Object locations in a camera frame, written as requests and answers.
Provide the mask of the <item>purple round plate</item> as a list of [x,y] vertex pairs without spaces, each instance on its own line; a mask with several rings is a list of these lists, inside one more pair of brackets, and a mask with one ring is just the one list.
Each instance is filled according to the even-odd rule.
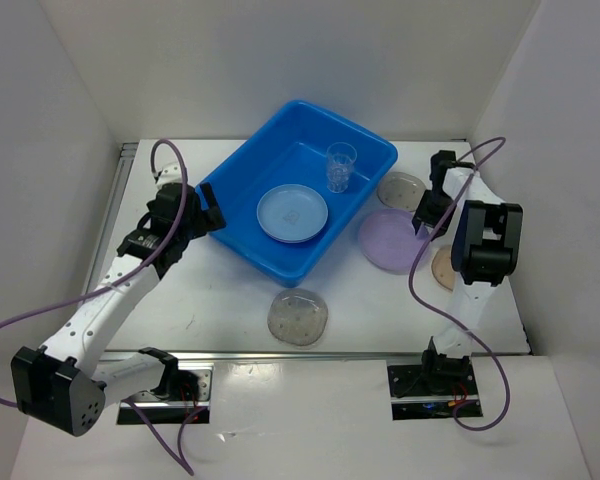
[[413,215],[400,209],[380,209],[367,215],[358,230],[358,244],[363,255],[386,272],[404,275],[429,232],[425,227],[415,231]]

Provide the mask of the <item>blue round plate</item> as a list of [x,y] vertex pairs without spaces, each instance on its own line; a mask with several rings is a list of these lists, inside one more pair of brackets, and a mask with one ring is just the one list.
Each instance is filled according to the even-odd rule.
[[265,193],[258,202],[256,218],[261,229],[282,243],[303,243],[325,227],[329,210],[324,198],[312,188],[285,184]]

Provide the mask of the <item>clear plastic cup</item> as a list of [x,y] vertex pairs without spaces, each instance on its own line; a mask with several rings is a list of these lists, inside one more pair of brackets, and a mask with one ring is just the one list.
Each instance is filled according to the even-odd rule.
[[334,164],[327,167],[327,188],[332,193],[343,193],[349,186],[353,167],[351,165]]
[[352,145],[345,142],[333,143],[327,148],[326,151],[326,175],[327,167],[334,164],[351,165],[354,172],[356,160],[357,150]]

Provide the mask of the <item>grey translucent speckled dish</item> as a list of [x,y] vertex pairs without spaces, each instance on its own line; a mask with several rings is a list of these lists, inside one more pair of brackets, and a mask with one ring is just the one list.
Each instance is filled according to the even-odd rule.
[[267,327],[280,342],[309,348],[323,336],[328,319],[329,309],[321,296],[306,289],[291,288],[274,297]]

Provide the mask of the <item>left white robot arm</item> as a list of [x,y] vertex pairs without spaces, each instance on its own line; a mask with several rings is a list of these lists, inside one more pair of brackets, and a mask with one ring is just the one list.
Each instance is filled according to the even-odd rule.
[[210,183],[183,184],[176,165],[157,177],[157,193],[135,230],[117,249],[100,288],[37,349],[11,361],[18,409],[74,437],[86,434],[109,405],[147,391],[160,400],[199,392],[197,376],[178,359],[144,347],[103,365],[101,356],[138,303],[183,256],[189,243],[225,227]]

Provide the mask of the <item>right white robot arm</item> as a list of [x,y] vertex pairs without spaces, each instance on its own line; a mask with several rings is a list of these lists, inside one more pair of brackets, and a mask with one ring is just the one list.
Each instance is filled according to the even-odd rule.
[[516,268],[523,209],[495,195],[476,166],[457,160],[452,151],[434,154],[430,168],[431,188],[416,209],[414,230],[429,227],[435,240],[446,233],[453,214],[460,214],[450,254],[454,287],[445,310],[454,320],[430,339],[418,371],[426,391],[443,394],[467,380],[483,311]]

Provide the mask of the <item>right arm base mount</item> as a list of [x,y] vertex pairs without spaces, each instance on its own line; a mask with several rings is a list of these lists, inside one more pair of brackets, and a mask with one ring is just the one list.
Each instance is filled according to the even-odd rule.
[[483,416],[472,366],[460,378],[426,377],[421,365],[387,365],[393,421],[452,419]]

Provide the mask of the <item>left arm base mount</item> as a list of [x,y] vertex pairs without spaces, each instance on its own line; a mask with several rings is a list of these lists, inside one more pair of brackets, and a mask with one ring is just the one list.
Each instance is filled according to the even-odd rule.
[[166,397],[141,391],[132,402],[154,425],[181,424],[196,409],[191,424],[208,424],[214,367],[210,363],[186,362],[180,378]]

